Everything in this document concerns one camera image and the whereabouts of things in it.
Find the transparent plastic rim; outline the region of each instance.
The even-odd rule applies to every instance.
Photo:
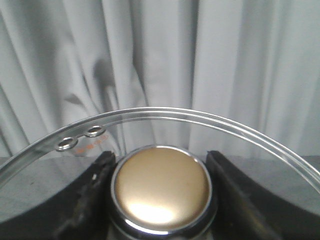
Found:
[[[0,188],[36,159],[54,150],[61,138],[84,132],[89,124],[112,126],[139,120],[171,120],[202,125],[252,143],[286,163],[320,194],[320,172],[270,137],[236,121],[201,111],[173,107],[137,107],[102,113],[62,127],[29,145],[0,166]]]

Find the white fabric backdrop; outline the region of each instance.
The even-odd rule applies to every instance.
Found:
[[[0,156],[111,110],[241,122],[319,155],[319,0],[0,0]]]

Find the round gold cap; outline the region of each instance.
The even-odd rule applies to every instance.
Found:
[[[151,147],[129,157],[114,178],[114,195],[135,225],[173,231],[190,225],[210,201],[202,163],[173,147]]]

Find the white curtain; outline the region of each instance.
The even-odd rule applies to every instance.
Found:
[[[141,106],[320,147],[319,0],[0,0],[0,157]]]

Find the curtain fold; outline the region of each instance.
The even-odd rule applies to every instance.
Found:
[[[318,0],[0,0],[0,157],[141,106],[220,115],[319,155],[319,13]],[[151,129],[209,144],[187,126]]]

